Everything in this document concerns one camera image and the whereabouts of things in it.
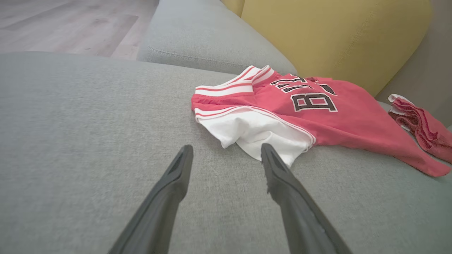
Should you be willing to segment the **grey sofa seat cushion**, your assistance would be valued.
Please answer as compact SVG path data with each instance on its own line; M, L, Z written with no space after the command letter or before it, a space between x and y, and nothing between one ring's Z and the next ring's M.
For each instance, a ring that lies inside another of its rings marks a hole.
M294 65L220 0L159 0L137 60L240 74L270 66L297 74Z

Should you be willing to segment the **large yellow back cushion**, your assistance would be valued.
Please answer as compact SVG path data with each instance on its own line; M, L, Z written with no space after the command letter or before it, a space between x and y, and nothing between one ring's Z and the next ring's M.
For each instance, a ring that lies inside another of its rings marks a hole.
M425 36L431 0L244 0L242 19L303 77L329 77L376 96Z

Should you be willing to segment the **large grey sofa chaise cushion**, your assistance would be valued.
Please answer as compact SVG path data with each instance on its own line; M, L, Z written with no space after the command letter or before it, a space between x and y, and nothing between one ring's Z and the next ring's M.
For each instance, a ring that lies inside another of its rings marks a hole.
M107 254L194 147L168 254L290 254L261 162L194 120L234 74L61 53L0 54L0 254ZM452 254L452 173L314 147L291 171L354 254Z

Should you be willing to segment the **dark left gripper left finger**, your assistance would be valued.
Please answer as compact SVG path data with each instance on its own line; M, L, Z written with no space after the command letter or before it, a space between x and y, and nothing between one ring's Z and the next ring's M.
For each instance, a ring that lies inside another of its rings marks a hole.
M191 145L179 150L108 254L168 254L178 207L188 191L193 157Z

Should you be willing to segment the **red and white jersey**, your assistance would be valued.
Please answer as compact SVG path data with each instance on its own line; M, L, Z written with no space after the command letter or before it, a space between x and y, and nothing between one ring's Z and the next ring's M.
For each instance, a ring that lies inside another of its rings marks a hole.
M191 108L223 148L236 143L259 161L263 144L287 166L313 146L343 146L392 156L432 177L451 171L421 151L366 90L347 81L249 66L224 84L198 86Z

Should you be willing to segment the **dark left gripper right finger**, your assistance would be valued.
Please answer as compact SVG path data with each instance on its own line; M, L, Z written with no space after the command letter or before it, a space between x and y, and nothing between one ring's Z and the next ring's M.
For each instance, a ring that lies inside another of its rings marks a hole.
M261 146L267 192L281 209L291 254L352 254L337 230L270 144Z

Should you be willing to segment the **small yellow back cushion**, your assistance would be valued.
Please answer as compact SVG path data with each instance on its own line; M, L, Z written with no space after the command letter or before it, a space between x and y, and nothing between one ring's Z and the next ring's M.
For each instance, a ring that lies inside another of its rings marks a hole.
M234 14L242 17L245 0L221 0L221 2Z

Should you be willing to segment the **red shorts with white stripe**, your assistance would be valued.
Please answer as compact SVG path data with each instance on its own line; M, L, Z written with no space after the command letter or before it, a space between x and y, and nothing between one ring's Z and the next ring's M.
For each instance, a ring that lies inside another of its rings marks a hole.
M413 135L420 148L452 164L452 131L426 109L415 106L403 96L392 94L388 100L391 103L388 114L399 126Z

